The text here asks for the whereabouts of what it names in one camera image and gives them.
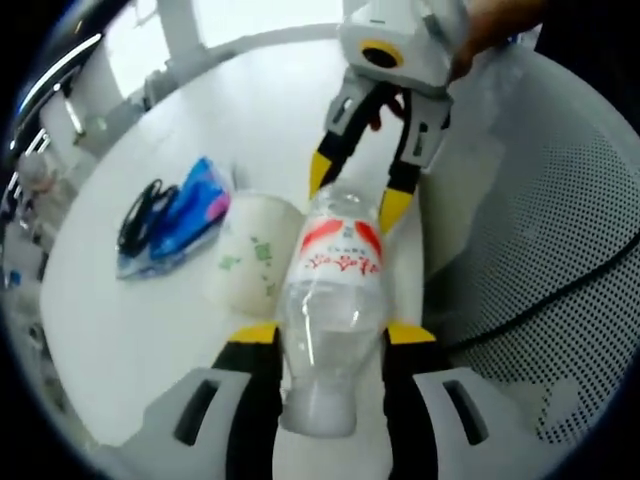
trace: white mesh chair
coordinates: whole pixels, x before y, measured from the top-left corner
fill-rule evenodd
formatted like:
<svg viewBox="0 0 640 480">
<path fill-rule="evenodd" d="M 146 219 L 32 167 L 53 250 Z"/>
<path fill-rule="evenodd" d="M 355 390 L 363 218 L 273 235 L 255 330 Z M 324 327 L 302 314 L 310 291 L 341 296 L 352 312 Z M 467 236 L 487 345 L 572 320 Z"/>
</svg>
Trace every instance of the white mesh chair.
<svg viewBox="0 0 640 480">
<path fill-rule="evenodd" d="M 466 247 L 427 284 L 423 323 L 454 365 L 515 400 L 530 432 L 570 448 L 640 340 L 640 139 L 588 85 L 522 47 L 476 68 L 455 97 L 438 161 L 473 162 L 488 143 L 501 158 Z"/>
</svg>

